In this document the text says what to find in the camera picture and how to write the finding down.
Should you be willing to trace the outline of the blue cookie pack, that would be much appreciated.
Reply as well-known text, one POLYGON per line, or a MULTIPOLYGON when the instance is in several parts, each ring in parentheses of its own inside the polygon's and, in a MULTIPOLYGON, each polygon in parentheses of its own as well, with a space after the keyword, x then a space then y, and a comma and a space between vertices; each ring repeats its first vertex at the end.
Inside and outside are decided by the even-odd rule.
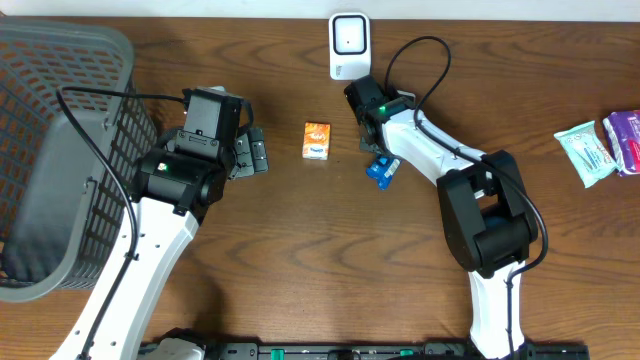
POLYGON ((398 158, 377 155, 365 173, 376 182, 380 190, 386 190, 401 163, 398 158))

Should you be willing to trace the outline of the light green wipes pack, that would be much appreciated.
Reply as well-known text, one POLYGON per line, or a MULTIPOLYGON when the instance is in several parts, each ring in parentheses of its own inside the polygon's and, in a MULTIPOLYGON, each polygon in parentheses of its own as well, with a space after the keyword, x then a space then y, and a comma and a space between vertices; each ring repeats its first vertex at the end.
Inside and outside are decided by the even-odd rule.
POLYGON ((616 162, 597 136, 595 121, 554 134, 581 178, 589 188, 618 169, 616 162))

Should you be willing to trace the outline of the small orange box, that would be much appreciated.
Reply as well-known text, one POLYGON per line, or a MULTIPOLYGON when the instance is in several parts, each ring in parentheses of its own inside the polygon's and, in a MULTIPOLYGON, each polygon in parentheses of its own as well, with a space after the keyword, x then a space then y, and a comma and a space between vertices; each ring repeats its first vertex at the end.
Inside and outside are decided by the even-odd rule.
POLYGON ((304 159, 327 160, 329 156, 331 125, 306 122, 302 145, 304 159))

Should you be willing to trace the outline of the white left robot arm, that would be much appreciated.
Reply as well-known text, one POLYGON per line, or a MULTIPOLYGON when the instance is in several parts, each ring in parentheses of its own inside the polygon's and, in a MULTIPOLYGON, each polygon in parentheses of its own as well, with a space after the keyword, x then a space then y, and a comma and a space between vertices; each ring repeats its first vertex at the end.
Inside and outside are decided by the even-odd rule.
POLYGON ((194 239, 199 224, 194 215, 174 212, 174 206, 143 198, 133 205, 138 225, 136 257, 107 295, 126 260, 132 235, 124 216, 117 241, 86 306, 69 335, 52 355, 79 359, 85 345, 89 359, 135 359, 142 337, 175 263, 194 239))

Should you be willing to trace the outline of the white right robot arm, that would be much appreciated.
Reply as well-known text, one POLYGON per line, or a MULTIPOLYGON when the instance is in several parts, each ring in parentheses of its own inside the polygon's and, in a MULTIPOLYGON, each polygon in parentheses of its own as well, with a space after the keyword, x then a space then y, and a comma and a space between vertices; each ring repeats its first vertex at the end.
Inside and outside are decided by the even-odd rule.
POLYGON ((349 105, 367 144, 410 163, 436 186, 445 240, 469 274, 475 348, 486 359, 514 354, 524 343, 521 274, 538 235, 514 158, 458 142, 407 97, 349 105))

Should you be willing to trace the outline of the red purple pad pack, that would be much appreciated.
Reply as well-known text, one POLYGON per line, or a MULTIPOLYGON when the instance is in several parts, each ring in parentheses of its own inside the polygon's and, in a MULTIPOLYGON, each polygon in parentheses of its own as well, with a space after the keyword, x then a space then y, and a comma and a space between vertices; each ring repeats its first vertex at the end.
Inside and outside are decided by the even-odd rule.
POLYGON ((603 120, 620 177, 639 174, 639 111, 612 112, 603 120))

